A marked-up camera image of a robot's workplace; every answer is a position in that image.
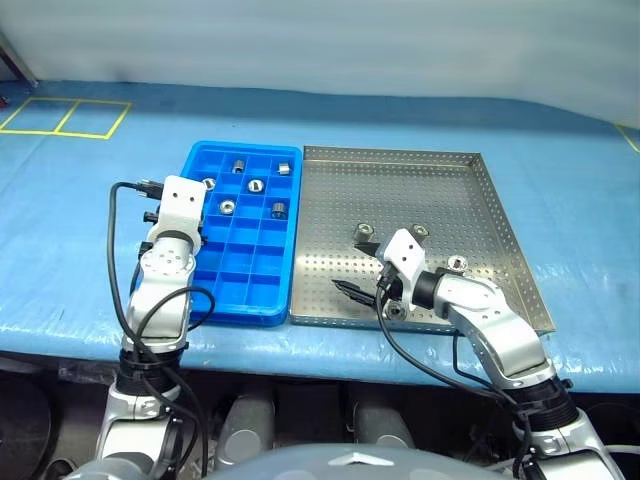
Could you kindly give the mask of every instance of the metal part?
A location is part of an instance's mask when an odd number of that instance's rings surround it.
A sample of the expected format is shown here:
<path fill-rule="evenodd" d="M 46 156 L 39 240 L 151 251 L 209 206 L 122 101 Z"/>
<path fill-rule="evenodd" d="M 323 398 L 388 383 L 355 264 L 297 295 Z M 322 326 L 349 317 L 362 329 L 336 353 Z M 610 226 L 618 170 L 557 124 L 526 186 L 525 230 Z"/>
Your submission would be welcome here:
<path fill-rule="evenodd" d="M 115 422 L 102 445 L 100 458 L 119 452 L 139 452 L 160 458 L 169 416 L 144 422 Z"/>
<path fill-rule="evenodd" d="M 244 172 L 244 160 L 236 160 L 233 162 L 233 167 L 231 167 L 231 173 L 242 173 Z"/>
<path fill-rule="evenodd" d="M 362 399 L 353 407 L 356 443 L 381 447 L 414 448 L 402 416 L 382 399 Z"/>
<path fill-rule="evenodd" d="M 207 192 L 210 192 L 214 188 L 216 188 L 216 180 L 214 178 L 203 178 L 202 183 L 204 183 Z"/>
<path fill-rule="evenodd" d="M 398 270 L 402 281 L 402 305 L 409 310 L 416 307 L 411 303 L 413 290 L 420 274 L 427 269 L 424 250 L 406 228 L 397 230 L 391 239 L 380 245 L 376 257 L 381 262 L 390 262 Z"/>
<path fill-rule="evenodd" d="M 424 240 L 429 236 L 429 230 L 427 230 L 427 227 L 420 225 L 419 223 L 411 225 L 409 232 L 411 232 L 413 238 L 415 238 L 416 242 L 420 245 L 422 245 L 422 242 L 424 242 Z"/>
<path fill-rule="evenodd" d="M 278 164 L 278 173 L 280 175 L 290 175 L 291 174 L 291 167 L 286 162 L 279 163 Z"/>
<path fill-rule="evenodd" d="M 282 202 L 274 202 L 274 204 L 271 205 L 271 217 L 286 220 L 287 206 Z"/>
<path fill-rule="evenodd" d="M 593 452 L 599 457 L 602 463 L 604 463 L 610 475 L 610 477 L 601 476 L 596 478 L 624 479 L 624 476 L 620 472 L 620 469 L 616 465 L 613 458 L 611 458 L 611 455 L 609 454 L 607 448 L 602 443 L 602 440 L 600 440 L 600 437 L 593 428 L 593 425 L 589 420 L 587 414 L 580 409 L 578 409 L 578 412 L 578 419 L 570 423 L 569 425 L 560 427 L 555 430 L 532 432 L 531 445 L 536 448 L 538 455 L 543 459 L 545 457 L 562 457 L 570 453 L 573 454 L 582 451 Z M 522 439 L 524 437 L 524 432 L 518 427 L 514 426 L 514 431 L 519 439 Z M 555 469 L 555 467 L 560 468 L 560 466 L 562 466 L 562 469 L 566 469 L 570 466 L 571 463 L 574 463 L 575 460 L 577 459 L 569 462 L 569 464 L 565 462 L 550 462 L 547 463 L 547 469 L 551 471 Z"/>
<path fill-rule="evenodd" d="M 354 302 L 358 302 L 361 305 L 375 309 L 375 297 L 362 290 L 355 283 L 346 282 L 344 280 L 332 280 L 332 282 L 338 290 L 347 295 Z"/>
<path fill-rule="evenodd" d="M 614 480 L 606 464 L 593 452 L 580 452 L 574 455 L 547 458 L 536 462 L 545 480 Z"/>
<path fill-rule="evenodd" d="M 149 480 L 134 462 L 124 458 L 103 458 L 81 466 L 64 480 Z"/>
<path fill-rule="evenodd" d="M 163 297 L 191 285 L 196 262 L 187 240 L 160 237 L 153 248 L 140 257 L 142 281 L 131 296 L 127 310 L 127 322 L 137 330 L 140 321 Z M 188 294 L 180 295 L 165 303 L 151 318 L 142 338 L 156 353 L 182 348 L 191 302 Z M 132 349 L 131 340 L 125 335 L 123 348 Z"/>
<path fill-rule="evenodd" d="M 433 310 L 469 339 L 497 387 L 523 388 L 554 377 L 555 368 L 535 331 L 509 308 L 502 290 L 492 282 L 443 275 Z"/>
<path fill-rule="evenodd" d="M 429 270 L 445 267 L 449 255 L 460 252 L 473 265 L 467 273 L 498 284 L 511 308 L 536 331 L 554 330 L 480 154 L 305 147 L 303 168 L 294 323 L 377 328 L 371 309 L 331 282 L 343 279 L 365 290 L 375 285 L 380 265 L 354 250 L 350 235 L 366 220 L 380 242 L 400 227 L 427 226 Z M 393 328 L 453 330 L 423 308 L 408 312 Z"/>
<path fill-rule="evenodd" d="M 222 426 L 215 453 L 216 469 L 225 469 L 273 448 L 275 407 L 266 391 L 236 399 Z"/>
<path fill-rule="evenodd" d="M 180 395 L 180 387 L 178 386 L 163 393 L 163 396 L 169 400 L 176 400 L 178 395 Z M 107 405 L 102 420 L 100 437 L 98 438 L 97 457 L 102 458 L 107 455 L 103 453 L 104 445 L 116 423 L 120 421 L 129 422 L 131 420 L 151 421 L 162 413 L 162 405 L 154 397 L 127 395 L 119 392 L 116 384 L 112 383 L 109 387 Z"/>
<path fill-rule="evenodd" d="M 38 86 L 38 80 L 27 66 L 26 63 L 15 52 L 7 37 L 0 32 L 0 60 L 9 67 L 9 70 L 15 75 L 18 80 L 22 80 L 27 83 L 31 88 Z"/>
<path fill-rule="evenodd" d="M 359 223 L 353 232 L 354 243 L 370 242 L 375 230 L 368 223 Z"/>
<path fill-rule="evenodd" d="M 206 187 L 204 183 L 187 178 L 168 176 L 164 181 L 158 223 L 147 234 L 148 242 L 168 231 L 178 231 L 191 239 L 193 254 L 200 251 L 202 238 L 198 232 L 202 217 Z"/>
<path fill-rule="evenodd" d="M 391 321 L 404 321 L 407 318 L 407 309 L 400 302 L 389 300 L 384 307 L 384 313 Z"/>
<path fill-rule="evenodd" d="M 220 202 L 219 208 L 222 215 L 231 215 L 236 209 L 236 202 L 233 200 L 223 200 Z"/>
<path fill-rule="evenodd" d="M 451 255 L 447 259 L 447 268 L 452 272 L 456 273 L 464 273 L 469 268 L 469 264 L 467 263 L 467 259 L 462 255 Z"/>
<path fill-rule="evenodd" d="M 264 190 L 264 182 L 259 178 L 253 178 L 247 183 L 247 190 L 251 193 L 261 193 Z"/>

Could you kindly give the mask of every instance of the white wall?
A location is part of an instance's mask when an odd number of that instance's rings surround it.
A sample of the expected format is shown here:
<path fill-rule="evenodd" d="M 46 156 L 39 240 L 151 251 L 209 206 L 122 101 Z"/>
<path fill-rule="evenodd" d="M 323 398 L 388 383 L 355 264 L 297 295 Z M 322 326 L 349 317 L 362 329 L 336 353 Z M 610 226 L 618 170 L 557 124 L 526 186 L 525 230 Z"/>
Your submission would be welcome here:
<path fill-rule="evenodd" d="M 640 126 L 638 0 L 0 0 L 41 79 L 506 97 Z"/>

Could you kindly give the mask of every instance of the stainless steel tray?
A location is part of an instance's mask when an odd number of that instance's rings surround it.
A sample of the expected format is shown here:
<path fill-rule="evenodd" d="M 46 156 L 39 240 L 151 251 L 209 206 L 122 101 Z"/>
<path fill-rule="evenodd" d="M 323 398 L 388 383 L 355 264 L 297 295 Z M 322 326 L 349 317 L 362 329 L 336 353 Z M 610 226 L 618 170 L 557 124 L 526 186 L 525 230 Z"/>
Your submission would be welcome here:
<path fill-rule="evenodd" d="M 496 282 L 537 331 L 555 330 L 479 153 L 305 147 L 291 319 L 334 327 L 375 327 L 373 310 L 349 300 L 332 279 L 375 291 L 377 260 L 353 248 L 356 224 L 375 240 L 413 223 L 427 226 L 430 270 L 460 254 L 468 274 Z M 417 308 L 395 329 L 451 332 Z"/>

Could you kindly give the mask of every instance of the cylindrical metal component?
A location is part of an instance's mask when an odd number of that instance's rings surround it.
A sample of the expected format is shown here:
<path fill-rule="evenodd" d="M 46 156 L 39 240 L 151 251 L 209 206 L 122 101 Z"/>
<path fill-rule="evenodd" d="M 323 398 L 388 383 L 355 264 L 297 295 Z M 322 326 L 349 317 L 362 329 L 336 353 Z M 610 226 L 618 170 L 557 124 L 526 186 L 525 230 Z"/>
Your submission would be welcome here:
<path fill-rule="evenodd" d="M 447 259 L 447 268 L 452 272 L 456 273 L 464 273 L 469 268 L 469 264 L 467 263 L 467 259 L 461 255 L 451 255 Z"/>
<path fill-rule="evenodd" d="M 289 167 L 289 164 L 284 162 L 284 163 L 279 163 L 278 164 L 278 173 L 280 175 L 289 175 L 291 173 L 291 167 Z"/>
<path fill-rule="evenodd" d="M 267 392 L 242 395 L 233 403 L 222 426 L 215 468 L 224 469 L 273 448 L 275 408 Z"/>
<path fill-rule="evenodd" d="M 429 230 L 427 230 L 427 227 L 425 227 L 424 225 L 420 225 L 419 223 L 414 223 L 413 225 L 411 225 L 411 228 L 409 229 L 409 233 L 411 233 L 411 236 L 420 245 L 422 245 L 422 242 L 424 242 L 424 239 L 429 236 Z"/>
<path fill-rule="evenodd" d="M 247 183 L 247 190 L 251 193 L 260 193 L 264 190 L 264 182 L 259 178 L 253 178 Z"/>
<path fill-rule="evenodd" d="M 236 202 L 233 200 L 223 200 L 220 202 L 220 213 L 222 215 L 231 215 L 236 209 Z"/>
<path fill-rule="evenodd" d="M 81 478 L 108 478 L 110 480 L 146 480 L 149 472 L 144 472 L 126 458 L 102 458 L 82 465 L 78 470 L 65 477 L 67 480 Z"/>
<path fill-rule="evenodd" d="M 213 178 L 203 178 L 202 183 L 207 188 L 207 192 L 210 192 L 216 187 L 216 181 Z"/>
<path fill-rule="evenodd" d="M 287 218 L 287 206 L 283 202 L 274 202 L 271 206 L 271 217 L 285 220 Z"/>
<path fill-rule="evenodd" d="M 357 443 L 381 447 L 414 448 L 413 438 L 400 414 L 382 400 L 361 400 L 354 407 Z"/>
<path fill-rule="evenodd" d="M 242 173 L 244 172 L 244 160 L 236 160 L 233 162 L 233 167 L 231 167 L 231 173 Z"/>
<path fill-rule="evenodd" d="M 364 243 L 371 241 L 375 230 L 368 223 L 359 223 L 353 232 L 354 243 Z"/>
<path fill-rule="evenodd" d="M 403 321 L 407 318 L 407 309 L 402 306 L 402 303 L 395 300 L 389 300 L 384 311 L 387 318 L 392 321 Z"/>

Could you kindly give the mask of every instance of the black cable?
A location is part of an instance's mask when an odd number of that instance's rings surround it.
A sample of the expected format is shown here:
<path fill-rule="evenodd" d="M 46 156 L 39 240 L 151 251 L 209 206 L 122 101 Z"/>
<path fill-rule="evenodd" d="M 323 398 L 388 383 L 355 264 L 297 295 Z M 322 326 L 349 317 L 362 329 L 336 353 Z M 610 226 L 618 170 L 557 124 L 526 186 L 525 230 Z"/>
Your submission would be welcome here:
<path fill-rule="evenodd" d="M 487 382 L 485 379 L 476 377 L 475 375 L 472 375 L 467 372 L 463 372 L 458 368 L 458 337 L 460 337 L 460 331 L 456 330 L 455 332 L 453 332 L 453 342 L 452 342 L 453 371 L 456 372 L 461 377 L 468 378 L 469 380 L 473 380 L 474 382 L 484 385 L 490 390 L 493 389 L 494 385 Z"/>
<path fill-rule="evenodd" d="M 470 387 L 462 382 L 459 382 L 457 380 L 454 380 L 453 378 L 447 377 L 446 375 L 437 372 L 436 370 L 433 370 L 430 367 L 427 367 L 425 364 L 421 363 L 419 360 L 417 360 L 415 357 L 413 357 L 409 352 L 407 352 L 404 348 L 402 348 L 398 342 L 395 341 L 395 339 L 391 336 L 391 332 L 389 331 L 389 327 L 387 327 L 384 319 L 382 318 L 382 295 L 384 293 L 384 290 L 382 287 L 378 287 L 376 290 L 376 297 L 375 297 L 375 302 L 376 302 L 376 315 L 378 316 L 378 323 L 380 324 L 380 328 L 382 330 L 382 333 L 384 334 L 385 338 L 387 339 L 387 342 L 389 342 L 389 344 L 393 347 L 393 349 L 396 351 L 396 353 L 398 355 L 400 355 L 402 358 L 404 358 L 407 362 L 409 362 L 411 365 L 413 365 L 414 367 L 416 367 L 418 370 L 426 373 L 427 375 L 435 378 L 436 380 L 441 381 L 442 383 L 445 383 L 451 387 L 456 387 L 459 388 L 460 390 L 464 390 L 467 393 L 472 393 L 474 395 L 479 395 L 481 397 L 485 397 L 485 398 L 490 398 L 492 400 L 502 400 L 503 396 L 493 392 L 493 391 L 487 391 L 487 390 L 481 390 L 479 388 L 474 388 L 474 387 Z"/>
<path fill-rule="evenodd" d="M 498 412 L 499 410 L 495 408 L 491 412 L 491 415 L 489 416 L 489 420 L 487 420 L 487 423 L 485 424 L 483 429 L 480 431 L 480 433 L 478 434 L 474 442 L 471 444 L 471 448 L 469 448 L 469 450 L 464 455 L 464 457 L 462 457 L 463 462 L 468 462 L 469 460 L 471 460 L 471 457 L 473 456 L 473 454 L 476 453 L 476 450 L 478 450 L 478 448 L 480 448 L 480 444 L 482 444 L 484 439 L 487 438 L 487 435 L 489 435 L 489 432 L 491 431 L 491 427 L 493 427 L 496 417 L 498 416 Z"/>
<path fill-rule="evenodd" d="M 147 392 L 149 392 L 152 397 L 158 400 L 158 402 L 160 402 L 162 405 L 164 405 L 167 408 L 170 408 L 176 412 L 182 413 L 182 415 L 185 418 L 190 419 L 194 424 L 193 433 L 191 435 L 191 439 L 189 440 L 189 445 L 187 446 L 187 449 L 185 450 L 185 452 L 182 454 L 182 457 L 180 458 L 179 468 L 182 468 L 186 463 L 186 461 L 188 460 L 189 455 L 191 455 L 193 447 L 196 443 L 196 438 L 198 435 L 198 417 L 196 417 L 193 414 L 193 412 L 188 408 L 185 408 L 182 405 L 179 405 L 169 400 L 164 395 L 162 395 L 158 390 L 155 389 L 153 385 L 151 385 L 151 383 L 149 382 L 149 380 L 146 379 L 146 377 L 142 377 L 142 383 L 144 384 Z"/>
<path fill-rule="evenodd" d="M 118 279 L 116 276 L 116 265 L 115 265 L 115 254 L 114 254 L 114 245 L 115 245 L 115 223 L 116 223 L 116 200 L 117 193 L 120 188 L 131 188 L 133 190 L 139 190 L 138 186 L 134 183 L 129 182 L 118 182 L 115 183 L 109 192 L 109 218 L 107 222 L 107 271 L 109 274 L 109 287 L 111 289 L 111 298 L 113 300 L 113 307 L 116 312 L 116 318 L 122 328 L 122 331 L 125 335 L 131 340 L 134 344 L 133 354 L 134 356 L 138 356 L 138 350 L 140 350 L 143 354 L 145 354 L 151 361 L 156 363 L 162 363 L 160 358 L 151 351 L 149 347 L 147 347 L 144 342 L 140 339 L 138 335 L 131 329 L 131 327 L 127 324 L 127 320 L 124 314 L 124 310 L 122 309 L 122 301 L 120 299 L 120 290 L 118 288 Z M 202 406 L 198 401 L 198 398 L 193 393 L 193 390 L 187 385 L 187 383 L 173 370 L 168 367 L 163 367 L 162 371 L 164 374 L 169 377 L 174 383 L 180 385 L 185 394 L 189 397 L 189 400 L 193 404 L 196 410 L 196 418 L 198 423 L 198 429 L 200 430 L 200 435 L 202 437 L 202 467 L 201 472 L 202 476 L 206 476 L 207 474 L 207 466 L 208 466 L 208 457 L 209 457 L 209 447 L 208 447 L 208 435 L 207 435 L 207 421 L 204 411 L 202 410 Z M 168 399 L 164 399 L 162 395 L 159 395 L 159 398 L 156 399 L 160 402 L 169 401 Z"/>
<path fill-rule="evenodd" d="M 196 445 L 196 440 L 198 439 L 198 420 L 192 418 L 191 421 L 193 422 L 193 432 L 191 432 L 191 438 L 189 439 L 187 449 L 182 454 L 182 458 L 178 464 L 178 469 L 181 469 L 187 464 L 187 460 L 189 460 L 189 456 L 191 455 L 193 447 Z"/>
<path fill-rule="evenodd" d="M 513 459 L 513 467 L 511 467 L 513 478 L 520 478 L 520 466 L 522 465 L 524 456 L 529 452 L 529 447 L 531 446 L 531 424 L 529 423 L 528 415 L 522 416 L 522 423 L 524 424 L 524 437 L 522 439 L 522 443 L 520 443 L 518 454 Z"/>
<path fill-rule="evenodd" d="M 487 388 L 489 388 L 489 390 L 483 390 L 483 389 L 479 389 L 479 388 L 474 388 L 474 387 L 470 387 L 462 382 L 459 382 L 457 380 L 454 380 L 453 378 L 447 377 L 446 375 L 437 372 L 436 370 L 433 370 L 432 368 L 427 367 L 425 364 L 421 363 L 419 360 L 417 360 L 415 357 L 413 357 L 409 352 L 407 352 L 404 348 L 402 348 L 393 338 L 393 336 L 391 335 L 391 332 L 389 331 L 389 327 L 387 327 L 384 319 L 382 318 L 382 296 L 384 294 L 384 289 L 382 288 L 382 286 L 379 284 L 378 288 L 376 289 L 376 296 L 375 296 L 375 307 L 376 307 L 376 315 L 378 317 L 378 323 L 380 324 L 380 328 L 382 330 L 382 333 L 384 334 L 385 338 L 387 339 L 387 341 L 389 342 L 389 344 L 393 347 L 393 349 L 396 351 L 396 353 L 398 355 L 400 355 L 402 358 L 404 358 L 407 362 L 409 362 L 411 365 L 413 365 L 414 367 L 416 367 L 418 370 L 426 373 L 427 375 L 430 375 L 431 377 L 435 378 L 436 380 L 441 381 L 442 383 L 445 383 L 451 387 L 455 387 L 455 388 L 459 388 L 461 390 L 464 390 L 467 393 L 472 393 L 474 395 L 479 395 L 481 397 L 484 398 L 490 398 L 492 400 L 496 400 L 498 402 L 500 402 L 501 400 L 506 401 L 513 409 L 517 410 L 518 409 L 518 403 L 510 396 L 508 395 L 506 392 L 504 392 L 503 390 L 501 390 L 500 388 L 496 387 L 495 385 L 486 382 L 485 380 L 478 378 L 478 380 L 480 380 L 480 383 L 482 385 L 485 385 Z M 469 375 L 469 377 L 474 377 L 472 378 L 475 381 L 475 376 L 474 375 Z M 518 451 L 518 455 L 516 455 L 514 462 L 513 462 L 513 475 L 514 478 L 518 478 L 519 472 L 520 472 L 520 465 L 522 464 L 522 461 L 524 459 L 524 456 L 527 454 L 527 452 L 529 451 L 529 447 L 531 446 L 531 424 L 529 422 L 529 417 L 528 414 L 525 412 L 519 412 L 520 413 L 520 418 L 522 420 L 523 426 L 524 426 L 524 438 L 522 443 L 520 444 L 520 449 Z"/>
<path fill-rule="evenodd" d="M 131 276 L 131 283 L 129 284 L 129 296 L 133 294 L 133 291 L 136 289 L 136 284 L 138 283 L 138 276 L 140 275 L 140 260 L 136 263 L 136 268 L 133 271 L 133 275 Z"/>
<path fill-rule="evenodd" d="M 200 320 L 195 322 L 193 325 L 190 325 L 189 328 L 188 328 L 188 331 L 191 331 L 194 328 L 197 328 L 200 325 L 202 325 L 202 323 L 204 323 L 204 321 L 207 318 L 209 318 L 209 316 L 213 313 L 213 310 L 216 308 L 216 300 L 215 300 L 215 298 L 213 298 L 213 295 L 211 294 L 211 292 L 209 290 L 206 290 L 206 289 L 204 289 L 202 287 L 198 287 L 196 285 L 190 285 L 188 287 L 182 287 L 182 288 L 178 288 L 178 289 L 174 290 L 173 292 L 171 292 L 168 295 L 164 296 L 153 307 L 151 307 L 149 309 L 149 311 L 145 314 L 145 316 L 142 317 L 142 320 L 140 320 L 140 324 L 138 325 L 138 330 L 137 330 L 136 334 L 139 337 L 142 337 L 142 333 L 144 332 L 144 329 L 147 328 L 147 325 L 151 321 L 151 318 L 156 314 L 156 312 L 158 310 L 160 310 L 164 306 L 164 304 L 167 303 L 169 300 L 173 300 L 174 298 L 179 297 L 180 295 L 184 295 L 187 292 L 202 293 L 203 295 L 205 295 L 209 299 L 209 310 L 207 310 L 207 313 L 205 313 L 204 317 L 202 317 Z"/>

